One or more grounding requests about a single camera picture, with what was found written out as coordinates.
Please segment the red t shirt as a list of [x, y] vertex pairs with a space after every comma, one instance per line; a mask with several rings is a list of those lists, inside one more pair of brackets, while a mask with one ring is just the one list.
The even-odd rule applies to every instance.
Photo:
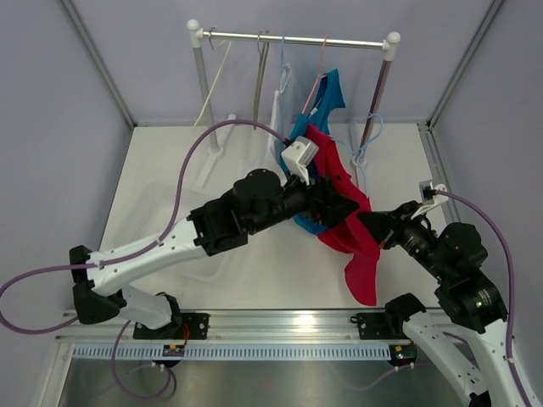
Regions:
[[341, 185], [341, 191], [359, 204], [359, 209], [340, 225], [318, 235], [318, 239], [330, 248], [351, 254], [351, 261], [344, 268], [344, 279], [354, 299], [366, 306], [377, 304], [377, 266], [380, 248], [370, 233], [357, 219], [359, 212], [372, 210], [369, 198], [358, 189], [351, 175], [344, 168], [335, 141], [321, 133], [314, 125], [308, 125], [305, 137], [313, 141], [319, 150], [314, 158], [317, 174], [330, 176]]

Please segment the light blue red-shirt hanger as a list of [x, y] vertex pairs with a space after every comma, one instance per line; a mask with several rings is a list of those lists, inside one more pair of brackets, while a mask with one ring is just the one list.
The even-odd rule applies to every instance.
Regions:
[[360, 189], [367, 197], [370, 197], [370, 185], [368, 178], [368, 150], [372, 144], [377, 141], [383, 133], [384, 119], [381, 114], [369, 114], [368, 119], [372, 119], [370, 132], [366, 141], [360, 147], [355, 145], [356, 137], [360, 135], [360, 127], [364, 128], [355, 121], [342, 123], [346, 135], [342, 141], [349, 156], [347, 158], [347, 170], [352, 175], [355, 186]]

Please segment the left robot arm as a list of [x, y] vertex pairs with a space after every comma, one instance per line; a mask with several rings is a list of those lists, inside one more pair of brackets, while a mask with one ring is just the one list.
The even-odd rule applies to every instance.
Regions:
[[115, 317], [140, 323], [164, 338], [176, 336], [182, 317], [176, 300], [152, 295], [132, 283], [166, 267], [203, 259], [247, 244], [249, 237], [298, 214], [332, 228], [358, 210], [330, 177], [286, 183], [264, 169], [253, 170], [219, 198], [194, 209], [165, 234], [155, 234], [109, 251], [70, 250], [83, 258], [73, 274], [78, 321], [94, 325]]

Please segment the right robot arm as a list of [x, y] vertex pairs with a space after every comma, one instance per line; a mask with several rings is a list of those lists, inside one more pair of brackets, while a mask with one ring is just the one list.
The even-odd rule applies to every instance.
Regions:
[[415, 201], [389, 212], [360, 213], [358, 219], [381, 249], [404, 249], [436, 279], [439, 306], [474, 359], [464, 356], [412, 293], [390, 300], [381, 312], [352, 316], [360, 338], [411, 340], [465, 406], [539, 406], [514, 359], [512, 307], [481, 270], [487, 251], [475, 226], [454, 222], [436, 234]]

